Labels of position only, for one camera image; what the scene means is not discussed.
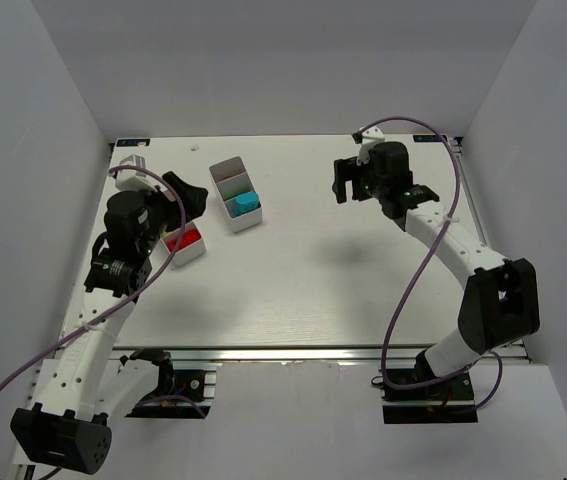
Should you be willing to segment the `red lego brick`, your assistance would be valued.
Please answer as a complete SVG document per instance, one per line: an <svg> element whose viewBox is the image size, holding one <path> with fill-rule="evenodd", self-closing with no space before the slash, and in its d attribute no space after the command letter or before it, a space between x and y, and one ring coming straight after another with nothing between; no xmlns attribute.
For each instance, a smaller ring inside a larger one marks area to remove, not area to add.
<svg viewBox="0 0 567 480"><path fill-rule="evenodd" d="M174 231L169 235L163 237L163 242L167 249L172 251L179 251L187 248L193 243L198 242L202 238L200 232L196 229L185 230L183 234L179 231Z"/></svg>

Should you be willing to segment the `blue round toy piece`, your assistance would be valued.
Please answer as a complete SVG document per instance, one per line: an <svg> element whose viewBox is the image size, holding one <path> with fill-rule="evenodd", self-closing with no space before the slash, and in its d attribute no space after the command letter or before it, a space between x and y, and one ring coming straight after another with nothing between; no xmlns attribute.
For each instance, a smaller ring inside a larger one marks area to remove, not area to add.
<svg viewBox="0 0 567 480"><path fill-rule="evenodd" d="M242 216L260 208L260 198L255 191L241 193L235 197L234 212Z"/></svg>

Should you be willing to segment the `dark green lego brick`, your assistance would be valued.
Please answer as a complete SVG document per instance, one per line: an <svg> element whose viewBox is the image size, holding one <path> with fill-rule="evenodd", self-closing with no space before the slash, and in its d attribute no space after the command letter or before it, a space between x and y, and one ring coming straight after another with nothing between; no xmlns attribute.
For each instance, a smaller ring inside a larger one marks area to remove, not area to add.
<svg viewBox="0 0 567 480"><path fill-rule="evenodd" d="M241 189L234 189L234 190L228 191L227 194L226 194L226 197L227 198L234 198L241 193L242 193Z"/></svg>

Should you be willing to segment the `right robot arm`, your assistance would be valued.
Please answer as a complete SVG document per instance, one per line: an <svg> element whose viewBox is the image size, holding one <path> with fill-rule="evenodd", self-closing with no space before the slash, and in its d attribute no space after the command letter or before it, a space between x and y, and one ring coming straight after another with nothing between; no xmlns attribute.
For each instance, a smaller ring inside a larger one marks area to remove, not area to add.
<svg viewBox="0 0 567 480"><path fill-rule="evenodd" d="M455 222L432 189L414 182L404 144L380 142L365 160L335 161L332 191L338 203L377 200L382 213L427 247L426 257L438 258L463 289L456 327L417 355L412 388L452 379L493 349L539 330L534 266L506 258Z"/></svg>

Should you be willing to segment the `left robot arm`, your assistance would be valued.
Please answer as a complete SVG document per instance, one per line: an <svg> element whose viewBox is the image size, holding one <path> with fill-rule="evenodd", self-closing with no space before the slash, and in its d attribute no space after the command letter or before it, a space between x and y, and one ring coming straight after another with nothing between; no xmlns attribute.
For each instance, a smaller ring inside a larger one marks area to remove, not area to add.
<svg viewBox="0 0 567 480"><path fill-rule="evenodd" d="M19 408L10 429L34 463L93 475L105 463L113 427L140 405L169 402L178 391L170 354L142 348L102 377L125 322L151 279L150 256L163 237L182 235L201 217L208 192L168 171L114 170L117 193L106 202L104 230L93 243L85 293L98 300L94 319L69 336L49 382L32 407Z"/></svg>

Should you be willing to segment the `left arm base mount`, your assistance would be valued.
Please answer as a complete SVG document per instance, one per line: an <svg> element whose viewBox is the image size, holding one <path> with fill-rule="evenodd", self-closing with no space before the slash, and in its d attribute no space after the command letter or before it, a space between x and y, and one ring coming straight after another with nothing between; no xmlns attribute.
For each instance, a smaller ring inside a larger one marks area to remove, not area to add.
<svg viewBox="0 0 567 480"><path fill-rule="evenodd" d="M159 348L142 348L119 358L119 371L132 361L145 361L158 368L157 386L141 398L128 418L204 419L210 411L210 397L204 390L208 371L176 368L171 354Z"/></svg>

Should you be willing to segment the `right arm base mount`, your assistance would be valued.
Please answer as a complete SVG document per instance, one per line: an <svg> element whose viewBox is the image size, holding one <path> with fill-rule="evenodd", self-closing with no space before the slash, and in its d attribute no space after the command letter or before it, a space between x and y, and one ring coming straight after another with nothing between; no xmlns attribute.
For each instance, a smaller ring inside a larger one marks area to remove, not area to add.
<svg viewBox="0 0 567 480"><path fill-rule="evenodd" d="M397 390L374 376L371 386L381 391L387 425L471 424L478 422L470 376L465 373L441 384Z"/></svg>

